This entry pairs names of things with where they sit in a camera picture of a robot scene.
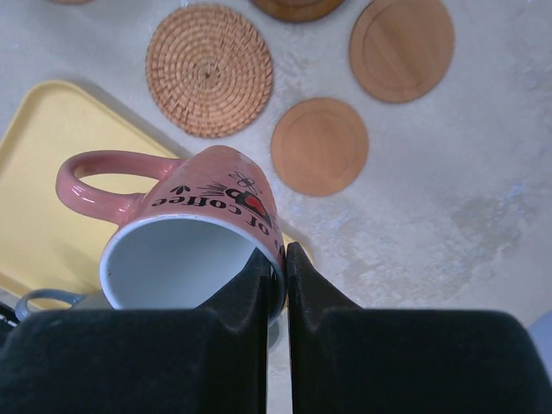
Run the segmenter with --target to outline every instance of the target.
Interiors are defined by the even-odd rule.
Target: gray cup
[[[22,321],[36,313],[28,307],[28,301],[33,299],[59,300],[69,304],[71,309],[113,309],[102,291],[97,291],[91,295],[80,295],[58,289],[38,289],[27,293],[17,301],[17,319]]]

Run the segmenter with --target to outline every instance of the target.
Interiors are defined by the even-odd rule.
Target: blue mug handle
[[[61,291],[59,289],[38,289],[31,291],[17,301],[16,304],[16,317],[20,321],[27,319],[36,312],[33,312],[28,307],[28,301],[32,299],[55,299],[60,302],[65,302],[70,306],[74,306],[81,300],[86,298],[86,295],[79,295],[77,293],[71,293]]]

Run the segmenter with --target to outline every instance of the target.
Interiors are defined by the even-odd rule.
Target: mug
[[[159,182],[147,194],[115,194],[80,180],[103,173]],[[258,248],[278,282],[270,321],[282,310],[285,248],[273,194],[262,170],[235,149],[208,147],[188,160],[79,154],[60,168],[56,191],[70,209],[118,226],[99,266],[103,293],[115,309],[195,308]]]
[[[16,303],[16,317],[20,321],[27,319],[35,312],[28,307],[28,301],[32,299],[54,299],[65,302],[71,306],[71,309],[111,309],[110,303],[102,291],[92,293],[91,295],[80,295],[61,291],[59,289],[38,289],[31,291],[21,297]]]

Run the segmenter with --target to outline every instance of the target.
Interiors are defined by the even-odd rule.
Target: mug rim
[[[286,289],[286,282],[285,282],[285,276],[284,276],[284,269],[283,267],[278,263],[276,257],[270,252],[270,250],[257,239],[256,237],[253,237],[250,235],[247,231],[244,231],[242,228],[234,225],[233,223],[228,223],[222,219],[214,218],[211,216],[200,216],[190,213],[174,213],[174,214],[164,214],[159,216],[150,216],[141,218],[138,220],[131,221],[127,224],[125,224],[123,227],[121,227],[107,242],[105,245],[105,248],[103,249],[102,256],[100,258],[100,266],[99,266],[99,277],[100,277],[100,284],[102,286],[102,291],[105,297],[107,298],[108,302],[113,306],[114,309],[121,309],[121,306],[117,303],[117,300],[115,299],[115,296],[112,294],[110,288],[106,287],[108,286],[106,280],[107,280],[107,258],[111,255],[113,252],[116,244],[122,240],[125,236],[129,235],[133,231],[139,229],[140,227],[143,227],[147,224],[151,223],[157,223],[162,222],[166,220],[193,220],[197,222],[204,222],[204,223],[210,223],[215,224],[216,226],[223,227],[225,229],[228,229],[230,231],[233,231],[234,233],[237,233],[241,237],[244,237],[246,240],[248,240],[250,243],[252,243],[256,248],[258,248],[265,257],[270,261],[272,264],[272,267],[274,269],[274,272],[276,273],[278,283],[279,283],[279,297],[278,297],[278,308],[275,315],[269,315],[269,322],[270,324],[274,323],[278,316],[280,315],[281,311],[284,309],[285,304],[285,295],[287,292]]]

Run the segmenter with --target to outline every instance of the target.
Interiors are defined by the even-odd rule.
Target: mug handle
[[[36,312],[33,312],[28,307],[28,301],[32,299],[55,299],[60,302],[65,302],[71,306],[74,306],[81,300],[86,298],[86,295],[79,295],[77,293],[71,293],[66,291],[61,291],[58,289],[38,289],[36,291],[31,291],[23,296],[17,301],[16,304],[16,317],[20,321],[27,319]]]
[[[90,151],[63,163],[55,189],[61,202],[84,216],[120,225],[132,204],[143,194],[115,194],[94,188],[80,179],[97,174],[131,174],[162,180],[182,159],[128,151]]]

